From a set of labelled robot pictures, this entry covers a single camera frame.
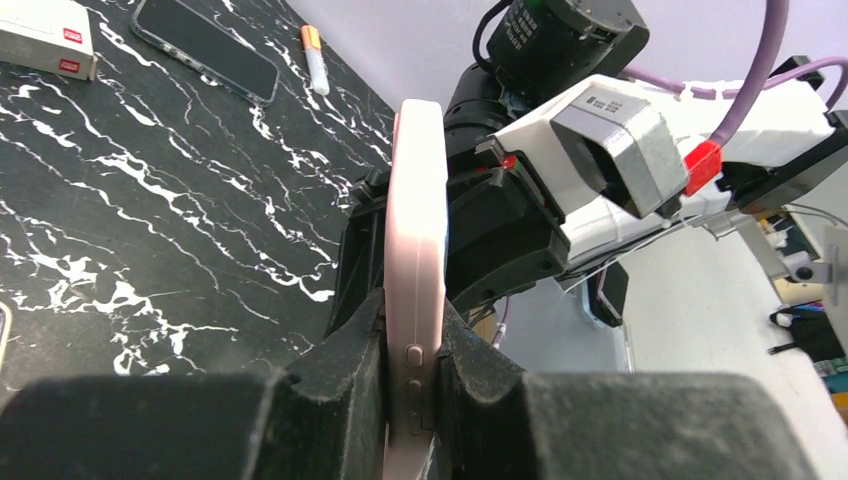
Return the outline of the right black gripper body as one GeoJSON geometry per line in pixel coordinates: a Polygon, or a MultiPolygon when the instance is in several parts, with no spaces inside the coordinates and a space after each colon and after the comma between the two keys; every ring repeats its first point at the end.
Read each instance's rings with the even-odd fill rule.
{"type": "MultiPolygon", "coordinates": [[[[384,277],[389,174],[373,169],[354,185],[357,203],[343,230],[328,333],[344,325],[384,277]]],[[[463,315],[565,272],[564,217],[516,156],[447,182],[446,293],[463,315]]]]}

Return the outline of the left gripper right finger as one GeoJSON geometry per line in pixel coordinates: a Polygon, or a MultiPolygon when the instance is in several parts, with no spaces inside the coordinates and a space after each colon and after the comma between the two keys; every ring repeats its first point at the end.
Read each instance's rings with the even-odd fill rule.
{"type": "Polygon", "coordinates": [[[725,373],[539,373],[444,314],[444,479],[813,479],[776,402],[725,373]]]}

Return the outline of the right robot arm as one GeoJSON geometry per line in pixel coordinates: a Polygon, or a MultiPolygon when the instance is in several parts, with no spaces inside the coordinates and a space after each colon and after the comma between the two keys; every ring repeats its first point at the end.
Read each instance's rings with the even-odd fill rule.
{"type": "Polygon", "coordinates": [[[607,277],[663,223],[771,211],[847,161],[825,60],[775,61],[771,1],[748,77],[719,90],[633,69],[629,1],[502,1],[446,111],[408,101],[394,167],[356,182],[329,332],[383,289],[392,329],[436,330],[538,281],[607,277]]]}

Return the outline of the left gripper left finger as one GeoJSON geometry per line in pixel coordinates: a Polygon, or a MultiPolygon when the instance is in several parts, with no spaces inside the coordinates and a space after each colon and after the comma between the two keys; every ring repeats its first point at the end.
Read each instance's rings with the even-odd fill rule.
{"type": "Polygon", "coordinates": [[[384,294],[268,376],[79,376],[1,415],[5,479],[377,479],[384,294]]]}

